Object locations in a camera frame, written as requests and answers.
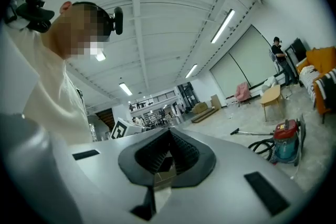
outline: orange sofa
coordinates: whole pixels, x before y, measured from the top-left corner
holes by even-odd
[[[331,69],[336,67],[335,47],[328,47],[321,49],[313,48],[312,50],[306,52],[306,56],[307,56],[306,60],[297,67],[298,72],[300,73],[301,70],[306,66],[314,65],[316,70],[320,72],[320,75],[315,80],[323,77]],[[330,110],[325,108],[320,89],[315,81],[313,83],[313,86],[316,94],[316,108],[320,113],[320,115],[324,115]]]

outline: vacuum hose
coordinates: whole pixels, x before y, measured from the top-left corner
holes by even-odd
[[[266,148],[263,149],[262,151],[258,151],[256,152],[257,148],[260,146],[260,145],[265,145]],[[267,161],[269,161],[272,157],[272,148],[274,147],[274,139],[273,138],[269,138],[269,139],[264,139],[264,140],[261,140],[261,141],[257,141],[257,142],[254,142],[252,144],[250,144],[248,146],[248,148],[252,148],[254,146],[254,148],[252,149],[254,152],[256,152],[257,154],[262,154],[264,152],[267,152],[268,151],[268,156],[266,158]]]

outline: ceiling light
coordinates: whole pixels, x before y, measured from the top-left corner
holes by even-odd
[[[127,95],[132,95],[132,92],[130,91],[129,88],[127,88],[125,83],[121,83],[119,84],[120,88],[124,90],[125,93],[127,93]]]
[[[211,43],[215,43],[219,36],[224,31],[225,27],[228,25],[232,17],[235,15],[235,11],[233,9],[230,9],[229,13],[226,15],[221,27],[217,30],[215,36],[212,38]]]
[[[95,58],[96,58],[98,61],[102,61],[102,60],[105,60],[105,59],[106,59],[106,56],[105,56],[105,54],[101,51],[100,53],[98,53],[97,55],[95,55]]]
[[[194,64],[194,66],[190,69],[189,73],[185,76],[185,78],[188,78],[190,74],[195,70],[196,67],[197,67],[197,64]]]

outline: wooden table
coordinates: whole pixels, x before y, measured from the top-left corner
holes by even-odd
[[[282,110],[281,110],[281,107],[280,107],[280,102],[279,102],[280,101],[280,96],[282,96],[281,91],[280,91],[280,85],[275,85],[275,86],[269,88],[264,93],[264,95],[261,97],[260,104],[264,108],[265,121],[267,121],[265,107],[269,106],[269,105],[272,105],[272,104],[278,104],[281,115],[283,116],[283,113],[282,113]]]

